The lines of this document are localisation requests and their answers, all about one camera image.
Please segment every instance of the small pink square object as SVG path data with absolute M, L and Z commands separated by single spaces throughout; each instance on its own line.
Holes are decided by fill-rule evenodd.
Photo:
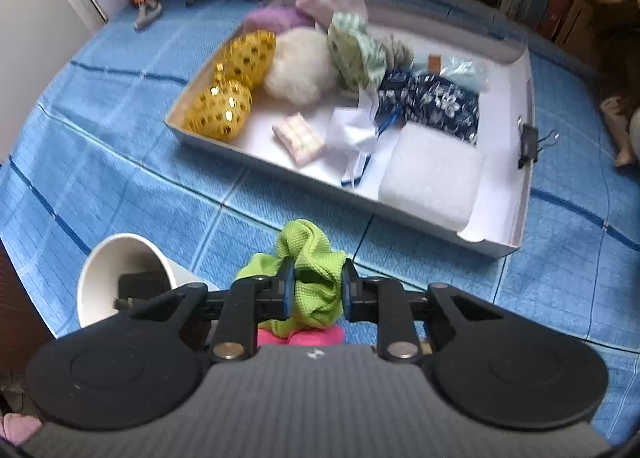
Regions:
M 284 144 L 298 167 L 318 158 L 324 149 L 324 140 L 300 113 L 275 124 L 273 133 Z

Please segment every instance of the green fabric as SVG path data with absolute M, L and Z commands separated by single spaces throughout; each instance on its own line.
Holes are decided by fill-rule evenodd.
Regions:
M 284 257 L 295 258 L 296 289 L 293 315 L 286 321 L 260 323 L 276 337 L 293 332 L 328 328 L 342 313 L 341 284 L 345 254 L 332 251 L 324 232 L 306 219 L 287 223 L 276 240 L 276 257 L 257 253 L 238 272 L 236 279 L 251 275 L 275 275 Z
M 386 52 L 367 34 L 367 24 L 360 15 L 334 13 L 326 41 L 344 89 L 358 94 L 360 88 L 370 84 L 380 86 L 386 71 Z

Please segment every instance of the white mug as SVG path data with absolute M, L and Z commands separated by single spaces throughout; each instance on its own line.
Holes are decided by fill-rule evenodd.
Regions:
M 118 280 L 124 273 L 164 271 L 169 286 L 205 282 L 167 258 L 156 245 L 137 234 L 113 234 L 102 240 L 84 262 L 78 281 L 78 320 L 84 328 L 118 313 L 113 300 L 118 296 Z

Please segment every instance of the gray gripper base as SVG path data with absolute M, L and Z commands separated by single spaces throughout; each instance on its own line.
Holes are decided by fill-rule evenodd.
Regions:
M 382 361 L 370 346 L 265 346 L 213 366 L 150 424 L 104 433 L 45 424 L 23 448 L 36 458 L 588 458 L 609 446 L 588 424 L 517 433 L 473 422 L 417 366 Z

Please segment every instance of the black object inside cup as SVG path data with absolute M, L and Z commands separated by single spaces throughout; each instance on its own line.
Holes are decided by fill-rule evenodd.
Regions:
M 118 299 L 151 299 L 171 290 L 166 272 L 161 270 L 124 273 L 118 279 Z

